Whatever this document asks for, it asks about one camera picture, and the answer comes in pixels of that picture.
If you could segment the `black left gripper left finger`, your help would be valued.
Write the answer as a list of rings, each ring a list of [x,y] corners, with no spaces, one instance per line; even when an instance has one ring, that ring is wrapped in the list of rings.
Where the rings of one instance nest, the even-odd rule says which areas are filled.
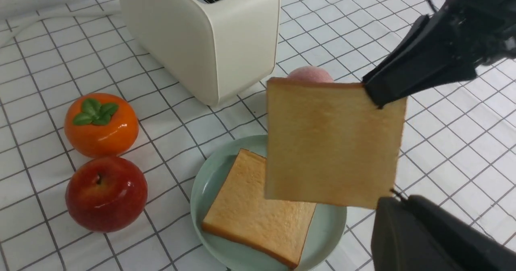
[[[393,197],[378,200],[371,249],[376,271],[463,270]]]

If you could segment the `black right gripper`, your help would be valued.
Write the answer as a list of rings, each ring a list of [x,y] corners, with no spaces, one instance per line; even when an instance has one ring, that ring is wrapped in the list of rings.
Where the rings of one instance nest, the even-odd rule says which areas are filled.
[[[515,0],[445,0],[419,17],[401,43],[364,76],[378,108],[430,88],[477,77],[479,66],[515,59]]]

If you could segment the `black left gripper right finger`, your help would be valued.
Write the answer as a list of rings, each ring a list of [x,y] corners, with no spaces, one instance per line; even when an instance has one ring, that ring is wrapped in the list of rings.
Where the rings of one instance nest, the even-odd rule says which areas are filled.
[[[466,271],[514,271],[515,252],[430,200],[411,195],[407,207],[446,253]]]

